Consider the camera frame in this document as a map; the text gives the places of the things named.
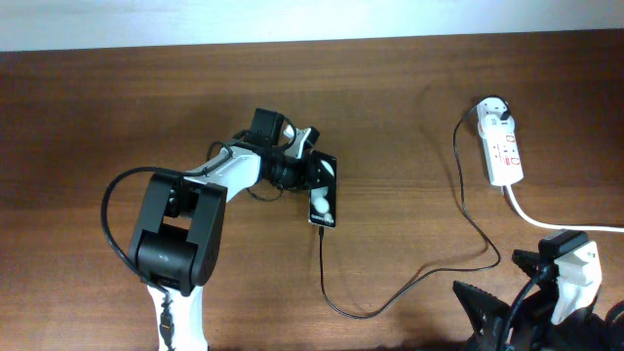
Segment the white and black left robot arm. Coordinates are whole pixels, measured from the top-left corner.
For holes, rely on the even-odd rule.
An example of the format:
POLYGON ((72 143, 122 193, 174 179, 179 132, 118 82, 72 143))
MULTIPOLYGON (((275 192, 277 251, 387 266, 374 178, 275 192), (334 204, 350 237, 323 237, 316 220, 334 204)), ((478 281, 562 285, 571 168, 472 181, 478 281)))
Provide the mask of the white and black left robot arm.
POLYGON ((155 305, 162 350, 206 350, 203 287, 215 270, 226 204, 261 180, 308 193, 308 219, 335 226, 337 160, 315 150, 319 132, 298 129, 281 113, 259 108, 251 126, 221 144, 195 170, 153 172, 129 262, 155 305))

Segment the black Galaxy flip phone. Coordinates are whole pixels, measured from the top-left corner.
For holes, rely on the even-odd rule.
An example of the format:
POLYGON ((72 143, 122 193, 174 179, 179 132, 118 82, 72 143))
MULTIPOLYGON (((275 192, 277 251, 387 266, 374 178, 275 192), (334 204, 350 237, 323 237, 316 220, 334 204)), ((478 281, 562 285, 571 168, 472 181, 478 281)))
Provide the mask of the black Galaxy flip phone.
POLYGON ((313 150, 307 172, 309 186, 309 222, 327 228, 335 228, 337 163, 336 158, 313 150))

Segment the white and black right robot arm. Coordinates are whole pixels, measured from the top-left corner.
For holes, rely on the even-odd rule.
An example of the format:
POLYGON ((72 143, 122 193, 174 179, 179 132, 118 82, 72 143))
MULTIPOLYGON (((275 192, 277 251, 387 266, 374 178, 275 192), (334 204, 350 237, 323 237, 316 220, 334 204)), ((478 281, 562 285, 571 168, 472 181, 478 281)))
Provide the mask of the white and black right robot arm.
POLYGON ((482 351, 621 350, 623 322, 594 313, 592 305, 573 312, 560 324, 551 321, 557 299, 555 263, 540 253, 515 250, 513 262, 529 281, 510 304, 467 283, 452 289, 471 323, 473 334, 463 348, 482 351))

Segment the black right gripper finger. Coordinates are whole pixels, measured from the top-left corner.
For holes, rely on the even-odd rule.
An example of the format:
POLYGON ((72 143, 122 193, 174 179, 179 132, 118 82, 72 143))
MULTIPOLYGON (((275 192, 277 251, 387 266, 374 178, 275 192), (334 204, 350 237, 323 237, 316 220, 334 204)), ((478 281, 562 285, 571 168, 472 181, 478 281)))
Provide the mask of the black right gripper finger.
POLYGON ((475 334, 499 336, 510 306, 475 286, 454 281, 452 290, 466 312, 475 334))
POLYGON ((529 278, 542 278, 544 276, 544 259, 540 253, 524 250, 514 250, 512 261, 529 278))

